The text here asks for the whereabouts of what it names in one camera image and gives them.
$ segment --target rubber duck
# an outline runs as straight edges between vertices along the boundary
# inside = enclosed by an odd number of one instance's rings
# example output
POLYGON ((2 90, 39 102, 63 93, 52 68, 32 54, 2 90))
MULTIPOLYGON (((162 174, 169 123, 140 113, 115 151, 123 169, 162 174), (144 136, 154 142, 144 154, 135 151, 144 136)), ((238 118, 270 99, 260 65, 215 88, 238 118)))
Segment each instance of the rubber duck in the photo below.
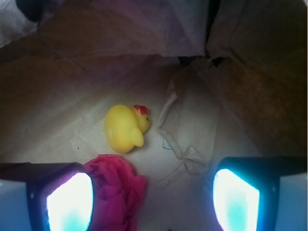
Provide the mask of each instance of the rubber duck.
POLYGON ((120 153, 128 153, 134 146, 142 147, 143 133, 149 128, 150 119, 145 106, 129 108, 117 104, 110 108, 105 119, 105 134, 109 145, 120 153))

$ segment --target magenta fabric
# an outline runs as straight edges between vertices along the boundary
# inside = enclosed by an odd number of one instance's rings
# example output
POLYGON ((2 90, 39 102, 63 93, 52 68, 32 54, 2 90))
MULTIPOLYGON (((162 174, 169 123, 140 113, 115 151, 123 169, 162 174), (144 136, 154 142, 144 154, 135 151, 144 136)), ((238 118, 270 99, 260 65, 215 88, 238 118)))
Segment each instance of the magenta fabric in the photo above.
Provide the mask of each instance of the magenta fabric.
POLYGON ((118 155, 102 154, 85 163, 94 185, 90 231, 136 231, 146 178, 118 155))

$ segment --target bright light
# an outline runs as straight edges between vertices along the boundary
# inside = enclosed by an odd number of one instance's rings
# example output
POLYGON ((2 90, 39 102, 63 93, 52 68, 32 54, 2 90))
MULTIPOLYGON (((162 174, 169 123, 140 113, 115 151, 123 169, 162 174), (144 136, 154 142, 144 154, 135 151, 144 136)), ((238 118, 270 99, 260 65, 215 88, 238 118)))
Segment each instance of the bright light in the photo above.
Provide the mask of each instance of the bright light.
POLYGON ((93 186, 86 173, 77 173, 47 197, 51 231, 85 231, 93 209, 93 186))
POLYGON ((219 170, 213 182, 216 217, 225 231, 257 229, 260 192, 228 169, 219 170))

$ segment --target red beak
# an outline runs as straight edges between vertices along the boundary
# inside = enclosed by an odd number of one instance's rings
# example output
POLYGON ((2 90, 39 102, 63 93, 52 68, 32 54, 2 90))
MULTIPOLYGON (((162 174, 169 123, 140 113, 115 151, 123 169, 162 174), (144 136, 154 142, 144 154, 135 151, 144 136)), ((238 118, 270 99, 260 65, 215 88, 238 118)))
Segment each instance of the red beak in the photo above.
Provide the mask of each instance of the red beak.
POLYGON ((135 105, 134 108, 140 111, 141 115, 145 115, 147 112, 147 108, 145 106, 135 105))

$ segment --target white surface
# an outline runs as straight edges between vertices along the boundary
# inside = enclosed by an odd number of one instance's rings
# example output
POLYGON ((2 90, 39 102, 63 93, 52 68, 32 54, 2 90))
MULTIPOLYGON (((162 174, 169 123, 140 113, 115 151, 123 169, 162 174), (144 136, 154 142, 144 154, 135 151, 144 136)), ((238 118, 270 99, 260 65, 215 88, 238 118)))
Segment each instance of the white surface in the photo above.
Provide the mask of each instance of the white surface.
POLYGON ((0 1, 0 47, 32 33, 37 26, 16 6, 15 0, 0 1))
POLYGON ((25 182, 0 179, 0 204, 0 230, 32 230, 25 182))
POLYGON ((275 230, 307 230, 307 173, 280 178, 275 230))

